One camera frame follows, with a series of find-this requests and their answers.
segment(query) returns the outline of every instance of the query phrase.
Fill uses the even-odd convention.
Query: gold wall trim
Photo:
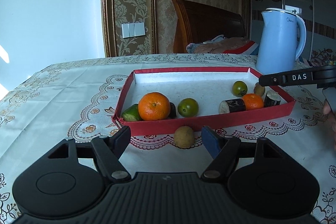
[[[106,57],[117,56],[114,0],[101,0],[103,38]]]
[[[155,0],[149,0],[148,7],[150,16],[149,34],[151,34],[151,53],[158,53],[157,31],[156,31],[156,9]],[[101,0],[102,3],[102,23],[105,54],[107,57],[118,56],[116,21],[115,21],[115,0]]]

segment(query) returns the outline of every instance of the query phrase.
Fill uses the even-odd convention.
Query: bed
[[[187,1],[172,0],[177,13],[174,53],[187,53],[190,43],[203,43],[223,34],[225,37],[246,37],[239,14]]]

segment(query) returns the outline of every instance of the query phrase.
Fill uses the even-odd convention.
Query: tablecloth
[[[250,66],[256,57],[228,54],[169,54],[103,58],[55,64],[35,73],[0,101],[0,224],[20,216],[11,188],[15,178],[65,137],[87,142],[111,136],[111,121],[120,91],[134,69],[186,66]],[[306,68],[297,62],[296,69]],[[336,152],[324,97],[315,85],[284,88],[296,100],[292,114],[272,121],[218,129],[243,141],[266,136],[309,170],[320,184],[312,212],[321,223],[336,223]],[[173,135],[132,137],[120,162],[135,172],[201,174],[212,158],[199,133],[190,149],[180,149]],[[93,167],[90,160],[81,160]],[[251,163],[240,160],[239,167]]]

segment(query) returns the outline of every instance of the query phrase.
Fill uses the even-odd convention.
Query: electric kettle
[[[257,70],[262,74],[293,70],[295,60],[299,58],[306,44],[305,22],[295,13],[278,8],[267,8],[261,14],[264,28],[259,45]],[[296,47],[297,26],[300,41]]]

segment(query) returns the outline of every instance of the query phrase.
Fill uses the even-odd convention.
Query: tangerine
[[[254,93],[245,94],[242,97],[242,99],[245,103],[246,110],[253,110],[264,107],[263,99],[257,94]]]
[[[164,120],[170,113],[170,102],[159,92],[144,95],[138,104],[139,115],[144,121]]]

